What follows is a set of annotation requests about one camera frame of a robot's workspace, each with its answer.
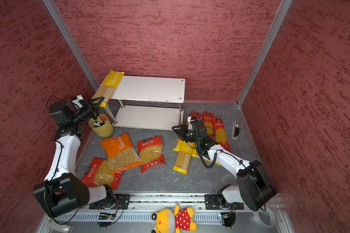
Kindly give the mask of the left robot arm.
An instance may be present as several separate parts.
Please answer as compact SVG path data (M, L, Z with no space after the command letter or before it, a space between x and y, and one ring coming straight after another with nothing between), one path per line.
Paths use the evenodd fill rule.
M105 209L117 207L117 198L107 184L88 187L75 176L77 151L81 145L82 123L99 116L104 97L84 100L77 96L71 102L58 100L46 104L55 120L55 153L44 181L35 185L33 195L48 217L55 219L87 205Z

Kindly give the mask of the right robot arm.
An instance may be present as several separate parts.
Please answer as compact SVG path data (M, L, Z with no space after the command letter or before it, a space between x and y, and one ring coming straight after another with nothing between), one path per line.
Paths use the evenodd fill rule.
M194 143L205 168L211 169L218 163L237 179L237 185L227 185L218 191L220 207L244 203L257 212L265 210L265 204L277 195L277 189L260 161L250 162L228 152L207 134L202 121L189 117L188 124L173 126L172 130L182 141Z

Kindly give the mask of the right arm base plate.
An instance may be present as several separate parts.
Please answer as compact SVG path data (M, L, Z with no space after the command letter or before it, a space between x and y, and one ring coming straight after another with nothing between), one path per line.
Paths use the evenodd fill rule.
M243 203L229 203L218 194L206 194L205 206L207 210L244 210Z

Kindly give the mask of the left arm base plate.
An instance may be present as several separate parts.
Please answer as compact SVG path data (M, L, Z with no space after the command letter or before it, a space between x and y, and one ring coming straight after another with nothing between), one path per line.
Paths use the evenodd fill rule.
M115 194L114 197L106 197L103 200L97 201L95 203L92 203L89 205L89 209L92 210L116 210L116 209L122 209L127 210L129 201L130 201L130 194Z

